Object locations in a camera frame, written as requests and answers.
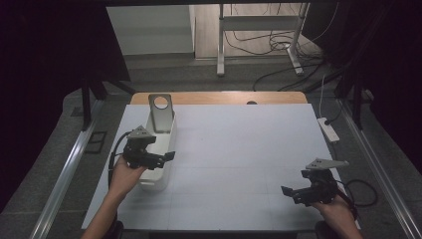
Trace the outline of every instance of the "hand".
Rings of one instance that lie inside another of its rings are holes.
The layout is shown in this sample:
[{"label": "hand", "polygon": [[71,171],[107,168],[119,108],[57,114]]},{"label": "hand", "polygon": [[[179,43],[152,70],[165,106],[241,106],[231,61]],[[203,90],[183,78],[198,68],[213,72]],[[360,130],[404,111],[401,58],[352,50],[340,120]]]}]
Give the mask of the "hand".
[{"label": "hand", "polygon": [[340,196],[337,195],[334,201],[329,204],[318,202],[313,203],[312,206],[320,212],[329,227],[341,238],[362,238],[354,223],[353,214],[348,208],[347,203]]},{"label": "hand", "polygon": [[147,167],[130,168],[122,156],[114,165],[111,184],[108,189],[108,196],[123,200],[139,181],[140,176],[147,170]]}]

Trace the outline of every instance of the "white tabletop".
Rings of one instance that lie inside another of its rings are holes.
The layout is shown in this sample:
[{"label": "white tabletop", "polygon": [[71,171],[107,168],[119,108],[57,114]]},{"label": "white tabletop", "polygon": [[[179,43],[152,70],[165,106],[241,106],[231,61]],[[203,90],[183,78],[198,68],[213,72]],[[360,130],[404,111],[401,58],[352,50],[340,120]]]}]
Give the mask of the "white tabletop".
[{"label": "white tabletop", "polygon": [[[309,187],[301,170],[316,157],[331,159],[311,105],[177,105],[174,111],[169,184],[154,193],[133,189],[118,209],[125,229],[306,231],[322,220],[281,190]],[[114,143],[145,125],[148,115],[149,106],[127,106]],[[106,195],[106,168],[107,163],[83,228]]]}]

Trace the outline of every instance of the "aluminum rail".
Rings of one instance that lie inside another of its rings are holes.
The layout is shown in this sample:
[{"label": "aluminum rail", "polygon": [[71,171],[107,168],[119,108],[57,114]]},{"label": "aluminum rail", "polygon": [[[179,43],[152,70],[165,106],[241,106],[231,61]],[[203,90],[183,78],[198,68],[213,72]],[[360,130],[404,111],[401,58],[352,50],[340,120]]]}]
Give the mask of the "aluminum rail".
[{"label": "aluminum rail", "polygon": [[34,230],[31,233],[30,238],[46,238],[53,224],[53,221],[59,211],[60,205],[62,204],[63,198],[68,191],[69,185],[71,184],[72,178],[84,153],[85,147],[90,140],[91,134],[93,133],[94,127],[97,124],[100,111],[104,105],[104,101],[95,101],[92,110],[92,120],[85,131],[81,131],[77,141],[72,148],[71,153],[63,167],[62,172],[57,179],[56,185],[35,224]]},{"label": "aluminum rail", "polygon": [[378,181],[382,191],[385,194],[387,201],[390,203],[391,208],[398,221],[400,222],[404,232],[409,239],[420,239],[422,238],[421,231],[418,228],[418,225],[415,223],[415,220],[412,214],[409,211],[409,208],[406,206],[405,201],[401,197],[400,193],[397,191],[384,167],[382,166],[376,152],[373,150],[372,146],[369,143],[363,130],[360,130],[353,119],[350,116],[350,108],[347,104],[337,101],[341,107],[344,107],[346,111],[342,111],[344,118],[346,119],[348,126],[352,130],[359,146],[361,147],[367,162],[369,163],[372,172],[374,173],[376,180]]}]

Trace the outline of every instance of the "power strip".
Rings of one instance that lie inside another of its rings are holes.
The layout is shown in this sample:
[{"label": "power strip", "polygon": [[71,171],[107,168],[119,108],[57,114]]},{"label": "power strip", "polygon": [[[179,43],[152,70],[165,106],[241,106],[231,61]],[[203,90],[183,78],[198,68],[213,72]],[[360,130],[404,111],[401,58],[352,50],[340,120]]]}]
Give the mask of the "power strip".
[{"label": "power strip", "polygon": [[340,138],[338,137],[337,133],[335,133],[334,129],[332,128],[330,124],[325,125],[325,121],[326,121],[326,118],[317,119],[317,122],[319,122],[319,126],[323,131],[323,134],[325,134],[326,138],[328,138],[330,142],[339,141]]}]

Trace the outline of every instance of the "gray carpet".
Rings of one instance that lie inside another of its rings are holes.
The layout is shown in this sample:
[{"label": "gray carpet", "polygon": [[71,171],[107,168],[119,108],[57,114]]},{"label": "gray carpet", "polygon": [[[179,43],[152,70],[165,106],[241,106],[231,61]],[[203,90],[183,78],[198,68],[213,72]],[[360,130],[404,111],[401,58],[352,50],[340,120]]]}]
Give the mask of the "gray carpet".
[{"label": "gray carpet", "polygon": [[[278,64],[259,64],[259,61],[257,64],[228,64],[224,78],[216,76],[216,67],[213,65],[130,69],[131,82],[126,84],[140,92],[251,91],[255,80],[259,77],[288,67],[290,64],[287,61]],[[322,75],[329,71],[331,69],[327,66],[321,68],[295,90],[299,91],[319,81]],[[297,81],[298,77],[292,71],[288,71],[263,79],[257,85],[257,90],[275,91]],[[336,82],[324,86],[321,113],[328,119],[334,118],[340,110],[332,95],[335,86]],[[84,154],[48,238],[78,238],[82,235],[80,228],[86,210],[106,163],[124,106],[130,100],[130,95],[122,90],[109,84],[106,84],[106,87],[109,96],[95,128],[95,131],[106,131],[105,144],[98,154]],[[315,108],[316,117],[318,117],[319,97],[320,90],[307,95],[308,101]],[[81,105],[80,92],[74,92],[65,98],[62,116],[49,142],[0,215],[1,238],[28,238],[31,234],[82,127],[83,119],[75,114],[75,111],[77,112],[75,108],[80,108]],[[415,220],[422,225],[420,173],[377,123],[369,105],[362,106],[362,124],[372,146],[379,153],[382,163],[411,209]],[[378,192],[379,199],[375,205],[359,209],[359,223],[364,236],[382,239],[406,238],[345,119],[340,117],[332,123],[332,126],[339,135],[340,142],[334,146],[330,145],[329,149],[335,159],[350,162],[349,167],[339,169],[341,179],[344,182],[355,178],[363,179],[373,185]],[[88,149],[96,150],[98,147],[97,144],[91,144]],[[363,186],[356,184],[352,190],[356,201],[360,203],[369,202],[372,199],[373,195]],[[147,237],[148,235],[144,232],[125,232],[123,235],[123,238]],[[298,238],[311,239],[315,238],[315,235],[300,233]]]}]

